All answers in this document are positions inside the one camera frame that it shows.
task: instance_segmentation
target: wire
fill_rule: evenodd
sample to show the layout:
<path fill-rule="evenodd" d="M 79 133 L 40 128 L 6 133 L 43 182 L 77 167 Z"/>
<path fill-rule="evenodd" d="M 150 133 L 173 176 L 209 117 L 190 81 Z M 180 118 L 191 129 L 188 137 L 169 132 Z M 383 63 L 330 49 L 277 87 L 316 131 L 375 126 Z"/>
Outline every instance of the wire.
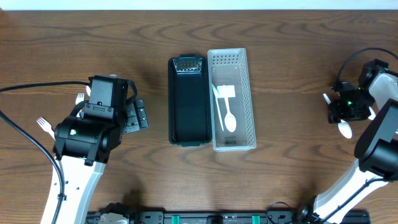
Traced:
<path fill-rule="evenodd" d="M 361 53 L 363 53 L 363 52 L 365 52 L 365 51 L 368 51 L 368 50 L 380 50 L 380 51 L 382 51 L 382 52 L 389 53 L 390 55 L 392 55 L 393 57 L 395 57 L 395 58 L 398 60 L 398 56 L 397 56 L 396 54 L 392 53 L 392 52 L 389 51 L 389 50 L 382 49 L 382 48 L 380 48 L 380 47 L 368 47 L 368 48 L 359 50 L 359 51 L 355 52 L 353 55 L 349 56 L 349 58 L 348 58 L 348 59 L 343 63 L 343 65 L 340 67 L 340 70 L 338 70 L 338 75 L 337 75 L 337 83 L 340 83 L 340 82 L 341 82 L 341 79 L 340 79 L 341 73 L 343 73 L 343 70 L 344 70 L 345 66 L 348 64 L 348 62 L 349 62 L 350 60 L 352 60 L 353 58 L 355 58 L 356 56 L 358 56 L 359 54 L 361 54 Z"/>
<path fill-rule="evenodd" d="M 269 210 L 270 210 L 274 205 L 280 205 L 280 204 L 288 206 L 288 208 L 294 213 L 292 207 L 290 207 L 290 206 L 289 206 L 288 204 L 286 204 L 285 202 L 274 202 L 274 203 L 272 203 L 272 205 L 270 205 L 270 206 L 267 208 L 267 210 L 266 210 L 266 216 L 267 216 L 268 220 L 269 220 L 272 224 L 277 224 L 277 223 L 274 222 L 274 221 L 272 221 L 272 217 L 270 217 L 270 216 L 268 215 L 268 212 L 269 212 Z M 294 218 L 292 217 L 292 220 L 289 221 L 289 222 L 287 222 L 287 223 L 285 223 L 285 224 L 291 224 L 291 223 L 293 223 L 293 220 L 294 220 Z"/>
<path fill-rule="evenodd" d="M 22 88 L 32 88 L 32 87 L 39 87 L 39 86 L 55 86 L 55 85 L 71 85 L 71 84 L 81 84 L 81 85 L 90 85 L 89 83 L 85 82 L 77 82 L 77 81 L 72 81 L 72 82 L 52 82 L 52 83 L 35 83 L 35 84 L 28 84 L 28 85 L 18 85 L 18 86 L 10 86 L 6 88 L 0 89 L 0 92 L 3 91 L 9 91 L 9 90 L 18 90 Z M 52 157 L 51 153 L 49 153 L 46 148 L 44 148 L 43 145 L 41 145 L 36 139 L 34 139 L 30 134 L 28 134 L 26 131 L 24 131 L 22 128 L 20 128 L 16 123 L 11 121 L 1 110 L 0 110 L 0 117 L 11 127 L 13 127 L 15 130 L 17 130 L 19 133 L 21 133 L 23 136 L 25 136 L 27 139 L 29 139 L 33 144 L 35 144 L 44 154 L 45 156 L 50 160 L 51 164 L 54 166 L 55 171 L 57 172 L 58 179 L 60 182 L 60 193 L 58 195 L 58 204 L 54 212 L 54 217 L 52 220 L 52 224 L 56 224 L 58 215 L 61 210 L 61 205 L 62 201 L 65 198 L 65 181 L 63 178 L 63 174 L 61 169 L 59 168 L 58 164 L 55 162 L 55 159 Z"/>
<path fill-rule="evenodd" d="M 347 204 L 349 204 L 355 197 L 357 197 L 366 187 L 369 187 L 369 185 L 371 185 L 371 183 L 377 182 L 377 181 L 388 181 L 384 178 L 379 178 L 379 179 L 372 179 L 369 181 L 366 181 L 364 185 L 362 185 L 362 187 L 357 190 L 350 198 L 347 199 L 347 201 L 345 201 L 343 204 L 341 204 L 340 206 L 338 206 L 336 208 L 336 210 L 334 210 L 333 212 L 331 212 L 326 218 L 324 218 L 321 223 L 325 223 L 329 220 L 329 218 L 331 218 L 333 215 L 335 215 L 336 213 L 338 213 L 341 209 L 343 209 Z"/>

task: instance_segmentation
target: wood grain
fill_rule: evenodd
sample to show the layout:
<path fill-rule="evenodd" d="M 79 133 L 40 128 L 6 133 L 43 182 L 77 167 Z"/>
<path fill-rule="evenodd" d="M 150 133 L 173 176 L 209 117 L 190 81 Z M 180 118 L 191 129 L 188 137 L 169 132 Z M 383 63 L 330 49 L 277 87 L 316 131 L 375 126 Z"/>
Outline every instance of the wood grain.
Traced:
<path fill-rule="evenodd" d="M 87 81 L 116 73 L 134 80 L 149 128 L 123 138 L 111 153 L 90 210 L 111 202 L 166 210 L 264 210 L 298 207 L 329 188 L 351 164 L 369 124 L 353 123 L 344 139 L 327 122 L 322 93 L 342 62 L 365 47 L 398 52 L 396 11 L 58 11 L 0 16 L 0 88 L 35 82 Z M 212 144 L 182 148 L 168 141 L 167 61 L 182 53 L 244 47 L 257 148 L 215 153 Z M 367 52 L 343 78 L 355 82 Z M 53 141 L 35 120 L 66 117 L 82 86 L 2 93 L 0 105 L 47 149 Z M 28 140 L 0 121 L 0 223 L 39 223 L 52 168 Z M 398 186 L 373 192 L 356 208 L 373 223 L 398 219 Z"/>

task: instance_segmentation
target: green strip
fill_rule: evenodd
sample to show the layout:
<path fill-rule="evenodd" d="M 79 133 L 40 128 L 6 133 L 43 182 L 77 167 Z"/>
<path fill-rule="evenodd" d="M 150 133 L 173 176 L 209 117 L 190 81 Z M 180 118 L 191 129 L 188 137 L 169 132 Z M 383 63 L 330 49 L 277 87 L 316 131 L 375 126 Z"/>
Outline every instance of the green strip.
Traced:
<path fill-rule="evenodd" d="M 180 216 L 172 215 L 172 224 L 180 224 Z"/>
<path fill-rule="evenodd" d="M 259 215 L 253 215 L 251 217 L 252 223 L 253 224 L 261 224 L 260 216 Z"/>

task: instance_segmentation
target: white fork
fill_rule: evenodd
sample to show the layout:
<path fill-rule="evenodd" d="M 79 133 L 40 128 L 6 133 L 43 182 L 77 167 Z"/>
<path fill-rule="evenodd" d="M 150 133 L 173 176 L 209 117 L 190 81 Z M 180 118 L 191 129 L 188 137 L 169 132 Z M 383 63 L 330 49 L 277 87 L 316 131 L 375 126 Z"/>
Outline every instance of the white fork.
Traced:
<path fill-rule="evenodd" d="M 46 133 L 49 133 L 51 135 L 51 137 L 55 140 L 54 131 L 52 130 L 51 124 L 46 119 L 39 118 L 37 120 L 37 123 L 43 129 L 43 131 L 45 131 Z"/>
<path fill-rule="evenodd" d="M 77 97 L 76 97 L 76 100 L 75 100 L 75 103 L 77 105 L 77 104 L 79 104 L 80 102 L 82 102 L 84 100 L 85 100 L 85 93 L 78 93 Z M 78 118 L 80 117 L 80 112 L 81 112 L 81 110 L 79 111 L 79 113 L 77 113 L 76 117 L 78 117 Z"/>

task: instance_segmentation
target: white wall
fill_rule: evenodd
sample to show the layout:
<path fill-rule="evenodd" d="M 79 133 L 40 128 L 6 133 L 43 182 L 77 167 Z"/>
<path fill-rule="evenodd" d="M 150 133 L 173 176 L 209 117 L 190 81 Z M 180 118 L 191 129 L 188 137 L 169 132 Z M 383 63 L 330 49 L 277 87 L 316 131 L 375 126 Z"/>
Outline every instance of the white wall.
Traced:
<path fill-rule="evenodd" d="M 398 9 L 398 0 L 0 0 L 4 10 Z"/>

